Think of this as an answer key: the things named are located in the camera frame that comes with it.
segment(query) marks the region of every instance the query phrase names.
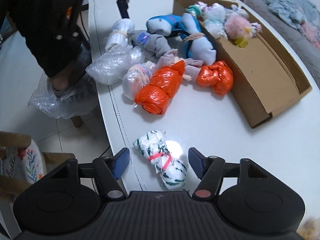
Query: white table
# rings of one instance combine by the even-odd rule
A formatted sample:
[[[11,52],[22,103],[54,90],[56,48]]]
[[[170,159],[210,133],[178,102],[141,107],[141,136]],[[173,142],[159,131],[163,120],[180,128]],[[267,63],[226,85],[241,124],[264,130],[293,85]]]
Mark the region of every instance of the white table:
[[[100,106],[112,151],[131,151],[131,163],[122,179],[126,190],[163,190],[155,171],[132,142],[150,130],[166,132],[166,139],[178,142],[180,157],[187,162],[188,149],[217,155],[227,162],[247,157],[295,190],[303,198],[308,217],[320,215],[320,91],[308,70],[285,40],[258,14],[238,1],[264,23],[300,64],[313,90],[299,103],[261,127],[251,129],[231,94],[217,98],[210,90],[183,83],[163,116],[151,115],[122,95],[121,83],[97,84]],[[129,15],[136,29],[146,21],[172,13],[173,0],[130,0]],[[116,0],[89,0],[89,30],[92,60],[104,49],[104,38],[120,19]],[[199,179],[188,169],[186,188],[191,192]],[[226,179],[222,190],[236,184]]]

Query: gray cloth bundle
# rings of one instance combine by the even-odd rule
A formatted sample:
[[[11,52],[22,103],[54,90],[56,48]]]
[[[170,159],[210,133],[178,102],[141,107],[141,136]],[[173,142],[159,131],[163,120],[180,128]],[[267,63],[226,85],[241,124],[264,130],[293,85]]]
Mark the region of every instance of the gray cloth bundle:
[[[164,36],[150,34],[144,30],[132,31],[131,39],[137,46],[142,48],[146,59],[153,62],[157,62],[164,53],[171,49]]]

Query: red string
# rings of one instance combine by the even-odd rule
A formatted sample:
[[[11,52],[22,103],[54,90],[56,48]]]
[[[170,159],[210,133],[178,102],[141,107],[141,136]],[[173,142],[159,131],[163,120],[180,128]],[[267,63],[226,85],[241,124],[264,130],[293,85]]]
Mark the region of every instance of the red string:
[[[164,164],[164,165],[162,166],[162,168],[161,168],[162,170],[165,170],[165,169],[169,166],[169,164],[171,163],[171,161],[172,161],[172,156],[170,155],[170,153],[165,153],[165,154],[163,154],[163,153],[161,153],[161,152],[158,152],[158,153],[150,156],[150,157],[148,158],[148,161],[152,161],[152,160],[154,160],[154,159],[156,159],[156,158],[158,158],[158,157],[161,157],[161,156],[163,156],[163,155],[168,155],[168,156],[169,156],[169,158],[167,159],[167,161],[165,162],[165,164]]]

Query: folded orange bag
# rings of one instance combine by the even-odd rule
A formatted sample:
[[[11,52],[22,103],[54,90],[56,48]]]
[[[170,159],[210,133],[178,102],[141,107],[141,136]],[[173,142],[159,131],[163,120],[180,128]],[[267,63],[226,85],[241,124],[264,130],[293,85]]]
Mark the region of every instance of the folded orange bag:
[[[159,69],[136,95],[134,102],[150,114],[162,115],[168,108],[169,99],[178,91],[182,83],[185,62],[179,61],[171,67]]]
[[[201,67],[197,83],[201,87],[210,86],[216,94],[224,96],[232,88],[233,74],[227,64],[219,60],[211,66]]]

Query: ribbed black surface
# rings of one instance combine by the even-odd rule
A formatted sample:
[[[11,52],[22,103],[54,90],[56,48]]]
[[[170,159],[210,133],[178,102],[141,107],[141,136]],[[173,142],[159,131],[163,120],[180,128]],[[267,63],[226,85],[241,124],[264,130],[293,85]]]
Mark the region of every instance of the ribbed black surface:
[[[86,228],[64,236],[24,232],[18,240],[301,240],[295,233],[253,236],[226,224],[210,203],[192,200],[186,192],[132,192],[121,202],[107,204]]]

